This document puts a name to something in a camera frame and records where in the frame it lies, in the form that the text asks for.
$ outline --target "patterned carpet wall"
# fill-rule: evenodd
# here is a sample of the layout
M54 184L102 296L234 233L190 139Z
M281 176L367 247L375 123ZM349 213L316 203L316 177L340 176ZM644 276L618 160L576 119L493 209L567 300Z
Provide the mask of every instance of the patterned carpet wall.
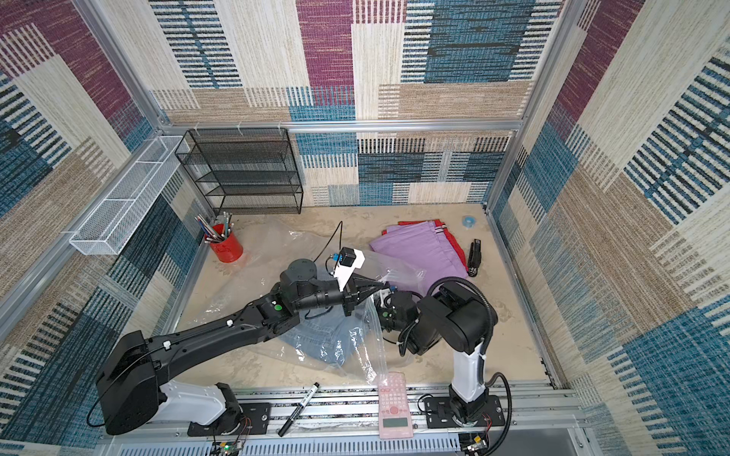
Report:
M173 123L519 118L562 0L98 0Z
M494 210L607 455L730 454L730 2L590 0Z
M71 0L0 13L3 296L152 128Z
M202 238L200 212L178 170L119 256L75 253L15 326L0 346L3 455L92 453L96 373L123 334L161 333Z
M0 12L2 296L152 128L71 0ZM201 238L179 173L121 255L74 254L0 344L3 455L91 453L97 369L120 334L161 330Z
M304 206L482 203L513 131L293 134Z

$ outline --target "purple cloth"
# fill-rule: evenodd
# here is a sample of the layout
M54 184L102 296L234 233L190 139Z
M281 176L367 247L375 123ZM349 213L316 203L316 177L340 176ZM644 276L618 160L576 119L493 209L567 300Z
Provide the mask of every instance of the purple cloth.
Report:
M370 242L374 252L400 258L407 263L422 268L426 277L418 291L424 294L431 284L443 277L462 277L466 279L466 269L461 264L456 251L443 232L437 232L433 221L415 225L395 225L388 227L388 233Z

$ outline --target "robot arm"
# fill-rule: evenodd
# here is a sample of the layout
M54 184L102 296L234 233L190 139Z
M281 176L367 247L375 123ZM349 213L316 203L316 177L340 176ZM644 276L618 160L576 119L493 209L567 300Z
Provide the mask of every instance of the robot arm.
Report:
M223 353L284 334L299 324L300 312L341 305L350 315L373 293L390 287L354 274L363 259L358 250L342 249L334 279L327 280L317 278L311 260L295 260L268 294L237 312L164 336L144 339L141 331L126 334L96 379L104 422L92 425L91 409L87 423L105 426L110 435L164 420L190 421L190 436L233 432L241 422L241 409L227 384L200 387L173 379ZM475 422L488 394L483 358L497 322L494 309L478 288L454 277L434 283L417 303L404 292L394 293L391 303L391 316L397 318L381 320L381 325L401 331L404 350L421 355L441 338L455 350L451 409L459 422Z
M237 312L164 336L144 339L141 331L123 336L96 378L108 434L151 420L189 420L200 425L191 427L199 435L233 431L241 411L228 385L197 387L173 379L223 353L284 334L299 324L302 311L341 305L350 315L357 304L390 286L354 274L362 252L344 248L339 257L342 270L336 279L319 280L311 260L295 260L271 292Z

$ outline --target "black wire mesh shelf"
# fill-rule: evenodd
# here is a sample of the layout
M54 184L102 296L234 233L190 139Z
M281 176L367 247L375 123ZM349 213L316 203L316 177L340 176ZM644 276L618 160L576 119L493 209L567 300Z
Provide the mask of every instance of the black wire mesh shelf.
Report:
M284 128L189 130L175 155L216 214L301 214L304 192Z

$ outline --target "clear plastic sheet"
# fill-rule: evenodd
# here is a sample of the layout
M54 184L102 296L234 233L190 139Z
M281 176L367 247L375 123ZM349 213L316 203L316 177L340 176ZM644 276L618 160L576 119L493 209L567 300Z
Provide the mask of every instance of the clear plastic sheet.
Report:
M186 326L202 325L221 318L268 293L289 263L299 258L313 259L328 239L292 230L281 222L248 226L239 238L244 245L245 263L231 270L231 280L207 308ZM329 277L324 269L324 260L336 253L337 247L338 238L335 236L317 261L320 279ZM417 269L403 260L370 251L364 251L364 254L365 263L356 273L370 279L389 281L399 289L417 290L426 275L423 269ZM310 317L324 311L314 309ZM349 317L345 316L341 306L335 306L329 313L312 320L306 320L301 315L301 322L295 328L276 339L246 348L297 366L339 374L369 384L376 384L378 377L388 372L388 366L405 366L413 359L410 354L399 357L394 345L388 349L383 346L383 333L373 297L358 305Z

